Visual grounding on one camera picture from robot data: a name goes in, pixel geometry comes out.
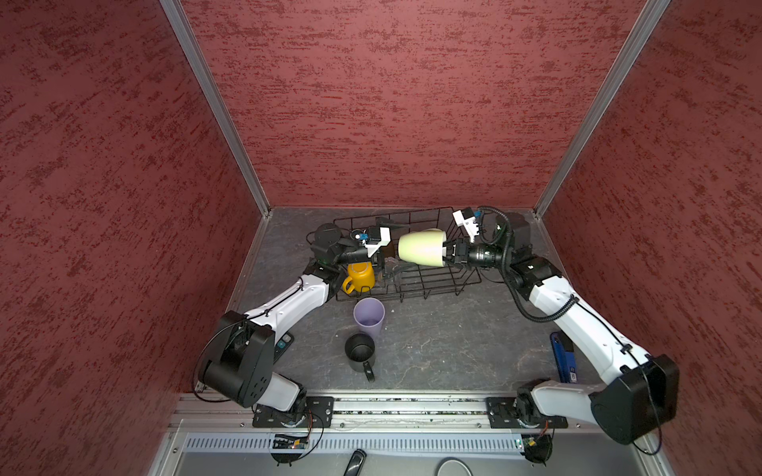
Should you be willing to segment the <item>yellow mug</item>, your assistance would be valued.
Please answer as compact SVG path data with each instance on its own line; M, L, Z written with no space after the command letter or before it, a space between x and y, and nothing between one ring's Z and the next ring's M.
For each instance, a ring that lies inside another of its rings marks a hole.
M370 292L376 284L375 271L371 262L354 263L347 267L347 277L341 289L348 296Z

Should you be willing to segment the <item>lilac plastic cup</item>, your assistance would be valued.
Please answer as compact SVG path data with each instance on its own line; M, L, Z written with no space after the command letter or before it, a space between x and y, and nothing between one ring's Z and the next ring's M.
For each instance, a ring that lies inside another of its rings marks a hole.
M375 297L361 299L353 309L353 319L360 331L373 338L381 335L385 317L386 309Z

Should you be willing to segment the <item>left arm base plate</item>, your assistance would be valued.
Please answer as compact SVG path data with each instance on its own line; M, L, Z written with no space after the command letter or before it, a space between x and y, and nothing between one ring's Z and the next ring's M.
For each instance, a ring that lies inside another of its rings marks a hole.
M287 411L257 405L253 411L254 428L329 428L333 419L333 397L298 397Z

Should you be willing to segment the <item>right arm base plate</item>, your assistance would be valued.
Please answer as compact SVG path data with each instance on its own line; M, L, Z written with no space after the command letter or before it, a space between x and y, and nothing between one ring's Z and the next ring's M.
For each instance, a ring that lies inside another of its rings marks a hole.
M490 397L485 400L490 428L498 430L556 430L568 428L564 417L542 415L527 397Z

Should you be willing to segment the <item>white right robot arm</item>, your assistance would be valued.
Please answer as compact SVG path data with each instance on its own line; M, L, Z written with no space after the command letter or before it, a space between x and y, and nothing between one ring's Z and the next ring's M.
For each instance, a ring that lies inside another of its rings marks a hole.
M668 356L653 356L595 311L547 258L534 253L522 216L493 207L457 210L466 237L444 242L443 261L498 271L522 317L555 323L593 365L601 380L581 386L536 380L515 400L517 420L528 428L548 418L583 420L612 440L631 444L677 414L680 371Z

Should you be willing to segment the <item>cream mug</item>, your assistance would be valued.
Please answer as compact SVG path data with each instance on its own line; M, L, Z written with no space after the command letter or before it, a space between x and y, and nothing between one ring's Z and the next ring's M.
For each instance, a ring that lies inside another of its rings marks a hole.
M398 255L402 261L425 267L444 267L446 232L437 229L412 232L398 242Z

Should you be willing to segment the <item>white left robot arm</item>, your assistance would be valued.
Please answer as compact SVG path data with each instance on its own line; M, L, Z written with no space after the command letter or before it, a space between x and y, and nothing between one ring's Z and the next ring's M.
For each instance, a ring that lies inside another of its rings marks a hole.
M295 284L252 311L229 311L218 321L196 363L196 382L218 392L224 403L303 414L304 387L273 371L277 344L339 292L348 265L375 266L374 255L390 240L391 232L380 225L349 232L333 223L321 225L314 233L313 257Z

